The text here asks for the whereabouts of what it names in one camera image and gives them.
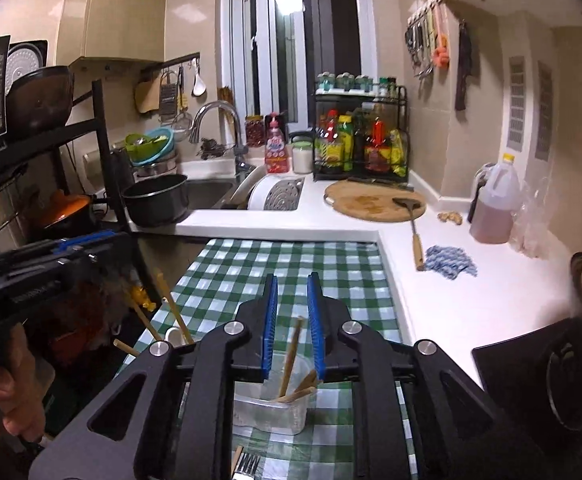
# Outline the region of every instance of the white countertop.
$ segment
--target white countertop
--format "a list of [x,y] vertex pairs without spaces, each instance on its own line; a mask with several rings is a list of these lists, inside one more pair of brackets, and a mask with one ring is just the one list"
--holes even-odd
[[[196,178],[189,166],[183,173]],[[197,175],[198,178],[209,176]],[[376,242],[391,287],[403,339],[436,342],[478,384],[471,350],[519,336],[573,312],[570,253],[551,237],[547,260],[527,258],[509,245],[491,246],[469,235],[469,224],[442,223],[429,206],[417,219],[423,249],[433,245],[463,248],[478,267],[454,281],[437,272],[418,272],[413,262],[411,226],[357,220],[324,203],[331,182],[305,178],[296,211],[197,210],[182,222],[154,233],[196,237],[287,241]],[[134,230],[142,230],[132,224]]]

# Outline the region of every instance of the round wooden cutting board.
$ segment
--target round wooden cutting board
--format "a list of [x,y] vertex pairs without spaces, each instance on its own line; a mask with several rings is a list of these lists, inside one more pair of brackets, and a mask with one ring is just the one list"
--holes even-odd
[[372,222],[406,222],[409,212],[393,203],[393,198],[413,198],[420,207],[413,209],[413,218],[419,218],[427,210],[424,197],[415,192],[392,187],[360,184],[341,180],[324,190],[324,196],[334,201],[333,208],[344,215]]

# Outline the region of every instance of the green checkered tablecloth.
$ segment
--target green checkered tablecloth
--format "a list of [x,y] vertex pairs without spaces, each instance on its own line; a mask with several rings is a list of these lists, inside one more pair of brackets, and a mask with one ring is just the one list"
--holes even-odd
[[[351,317],[379,331],[386,339],[401,340],[393,302],[375,244],[355,242],[263,242],[211,240],[172,291],[182,317],[199,340],[220,324],[231,321],[239,304],[261,294],[264,276],[278,278],[278,311],[274,350],[285,352],[293,318],[308,319],[306,283],[318,272],[325,296],[349,306]],[[166,304],[151,323],[163,334],[176,325]],[[152,342],[145,330],[134,345],[143,351]],[[298,353],[313,362],[311,335],[302,329]],[[128,356],[125,364],[133,357]],[[398,390],[401,404],[404,398]],[[415,456],[411,430],[403,410],[411,469]],[[257,479],[351,480],[353,477],[353,409],[350,383],[322,384],[309,404],[305,429],[297,435],[233,428],[233,447],[263,457]]]

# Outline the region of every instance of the plastic bag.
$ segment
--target plastic bag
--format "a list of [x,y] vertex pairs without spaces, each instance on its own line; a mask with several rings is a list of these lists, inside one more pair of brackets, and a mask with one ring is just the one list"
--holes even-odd
[[508,242],[514,250],[529,258],[546,256],[549,223],[546,210],[548,187],[548,178],[543,178],[535,188],[524,182],[522,184],[522,206],[513,215],[513,229],[511,229]]

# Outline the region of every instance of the chrome faucet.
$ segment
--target chrome faucet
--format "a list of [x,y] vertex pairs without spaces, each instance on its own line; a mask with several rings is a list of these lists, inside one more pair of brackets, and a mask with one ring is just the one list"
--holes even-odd
[[240,117],[238,116],[238,110],[235,109],[231,103],[227,101],[212,101],[210,103],[203,104],[200,110],[193,120],[193,126],[191,127],[191,135],[189,136],[189,142],[191,144],[197,144],[200,142],[200,125],[204,116],[209,110],[214,108],[221,108],[226,110],[231,114],[233,118],[233,126],[235,129],[235,144],[233,146],[233,156],[235,157],[235,178],[238,182],[242,182],[249,173],[255,170],[255,166],[249,164],[244,160],[244,155],[249,151],[248,147],[242,143],[242,126],[240,122]]

